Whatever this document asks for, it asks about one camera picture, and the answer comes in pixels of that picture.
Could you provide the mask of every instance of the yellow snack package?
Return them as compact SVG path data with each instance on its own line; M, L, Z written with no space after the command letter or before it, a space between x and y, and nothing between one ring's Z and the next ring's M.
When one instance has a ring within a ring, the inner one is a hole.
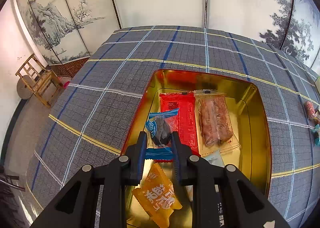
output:
M153 164L142 187L133 190L134 197L151 219L160 227L169 227L169 217L182 205L176 198L172 182L159 164Z

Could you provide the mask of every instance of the qr code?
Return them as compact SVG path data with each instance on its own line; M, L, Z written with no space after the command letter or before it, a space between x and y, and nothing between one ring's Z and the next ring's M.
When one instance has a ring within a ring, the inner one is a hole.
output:
M169 106L169 110L174 110L178 108L178 102L169 102L168 106Z

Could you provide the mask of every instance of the table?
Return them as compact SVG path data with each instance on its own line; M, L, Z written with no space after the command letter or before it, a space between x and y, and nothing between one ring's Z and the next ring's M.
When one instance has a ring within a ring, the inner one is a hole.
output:
M30 161L27 185L39 203L45 207L84 164L100 166L119 155L149 78L160 68L226 75L259 88L272 149L268 199L299 227L320 192L320 147L303 107L308 100L320 104L318 75L265 43L198 27L120 29L89 58L52 108Z

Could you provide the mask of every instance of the snack wrapper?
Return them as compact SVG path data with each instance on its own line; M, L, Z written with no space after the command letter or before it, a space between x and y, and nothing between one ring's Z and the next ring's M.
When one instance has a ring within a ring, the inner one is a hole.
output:
M316 112L315 112L315 109L313 108L312 102L306 101L304 103L304 106L305 106L305 109L307 112L308 119L310 119L310 120L313 119L316 116Z
M169 227L169 217L174 209L182 208L174 194L172 182L157 163L151 166L144 184L132 193L160 228Z
M212 95L199 100L201 133L206 146L220 145L233 135L225 97Z
M145 124L148 130L146 159L157 161L172 161L171 132L175 130L178 121L179 108L165 112L149 113Z
M221 93L217 93L216 91L210 91L210 90L197 90L195 91L195 116L196 116L196 124L198 126L201 125L201 120L200 120L200 112L199 112L199 105L200 105L200 100L203 99L212 99L213 96L215 95L223 95ZM232 124L232 118L230 114L230 125ZM220 150L220 153L222 155L226 154L227 152L230 152L232 150L238 150L240 151L241 145L238 141L237 136L233 133L232 137L229 138L226 142L222 142L221 144L219 142L212 144L211 146L206 146L205 142L203 141L203 135L202 135L202 130L201 128L197 128L197 137L198 137L198 149L199 149L199 154L201 157L205 157L207 155L210 155L211 153Z
M315 145L320 146L320 126L317 124L314 129L311 130L313 138L315 139Z
M224 163L223 163L222 157L220 155L220 150L217 150L216 152L213 152L212 154L205 156L204 159L207 160L211 165L224 167ZM185 188L186 188L186 191L187 191L187 194L189 197L189 201L192 202L193 201L193 186L188 185Z
M179 108L172 131L177 131L181 143L188 145L193 154L199 155L193 92L161 93L160 98L162 112Z
M313 120L314 120L314 122L315 122L316 124L320 124L320 113L319 113L318 110L316 111Z

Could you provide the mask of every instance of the floor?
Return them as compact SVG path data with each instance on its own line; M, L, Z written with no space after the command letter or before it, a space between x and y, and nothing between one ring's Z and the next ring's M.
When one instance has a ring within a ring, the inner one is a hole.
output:
M71 81L68 77L59 77L65 84ZM55 91L53 85L49 86L44 94L48 98ZM63 92L55 97L52 106ZM16 124L13 128L9 141L8 150L5 157L4 169L8 175L18 175L19 181L13 181L15 184L25 187L26 192L13 190L15 197L21 205L21 216L24 216L26 227L29 227L32 220L36 219L42 211L42 207L37 203L26 183L26 172L29 161L34 153L36 143L45 126L45 122L50 113L50 108L45 107L34 95L24 105Z

